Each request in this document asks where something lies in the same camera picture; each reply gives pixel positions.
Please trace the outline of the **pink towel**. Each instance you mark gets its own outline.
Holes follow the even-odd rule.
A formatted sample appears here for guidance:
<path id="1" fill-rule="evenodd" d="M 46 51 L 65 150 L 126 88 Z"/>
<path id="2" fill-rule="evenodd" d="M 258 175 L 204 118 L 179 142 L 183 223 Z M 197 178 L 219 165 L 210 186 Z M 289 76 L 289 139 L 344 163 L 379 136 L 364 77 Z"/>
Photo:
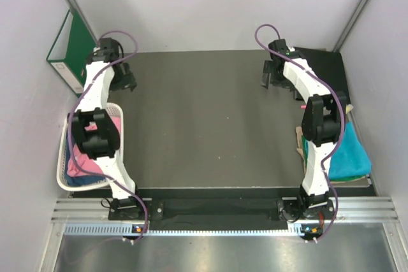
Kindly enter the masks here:
<path id="1" fill-rule="evenodd" d="M 121 119 L 120 117 L 110 117 L 112 122 L 114 123 L 115 127 L 117 128 L 117 130 L 119 131 L 119 134 L 121 134 Z M 91 123 L 89 124 L 87 127 L 85 127 L 85 129 L 87 131 L 93 131 L 95 129 L 97 129 L 96 124 L 95 123 Z M 94 160 L 89 159 L 89 157 L 86 154 L 83 154 L 80 152 L 78 146 L 75 143 L 75 140 L 72 139 L 72 144 L 73 144 L 73 154 L 74 154 L 74 158 L 76 159 L 78 165 L 86 170 L 86 171 L 90 171 L 92 173 L 96 173 L 98 175 L 103 174 L 101 168 L 94 162 Z M 85 178 L 86 176 L 96 176 L 96 175 L 90 175 L 87 173 L 84 173 L 83 171 L 80 171 L 74 164 L 73 162 L 73 158 L 70 157 L 69 154 L 69 161 L 68 161 L 68 166 L 67 166 L 67 171 L 66 174 L 68 175 L 69 178 Z"/>

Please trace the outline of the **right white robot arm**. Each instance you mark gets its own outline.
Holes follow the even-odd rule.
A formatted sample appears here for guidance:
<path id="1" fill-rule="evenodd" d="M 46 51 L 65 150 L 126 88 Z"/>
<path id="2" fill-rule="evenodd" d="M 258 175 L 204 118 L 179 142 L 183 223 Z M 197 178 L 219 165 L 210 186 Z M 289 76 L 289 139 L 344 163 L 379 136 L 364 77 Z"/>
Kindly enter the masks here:
<path id="1" fill-rule="evenodd" d="M 329 202 L 330 162 L 344 138 L 347 99 L 320 79 L 286 40 L 276 39 L 266 49 L 271 60 L 264 65 L 264 86 L 292 85 L 306 104 L 301 128 L 308 146 L 307 167 L 294 214 L 312 218 Z"/>

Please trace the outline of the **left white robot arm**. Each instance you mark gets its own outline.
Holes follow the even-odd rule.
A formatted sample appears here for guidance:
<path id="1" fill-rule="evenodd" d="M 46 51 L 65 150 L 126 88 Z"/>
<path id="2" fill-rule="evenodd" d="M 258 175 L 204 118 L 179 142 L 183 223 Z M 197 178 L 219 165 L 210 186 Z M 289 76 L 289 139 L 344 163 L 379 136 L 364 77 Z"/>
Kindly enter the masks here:
<path id="1" fill-rule="evenodd" d="M 112 190 L 109 219 L 148 218 L 147 207 L 126 171 L 120 154 L 123 135 L 106 106 L 112 90 L 136 87 L 121 44 L 103 35 L 86 58 L 84 91 L 68 115 L 68 148 L 73 164 L 87 174 L 103 177 Z"/>

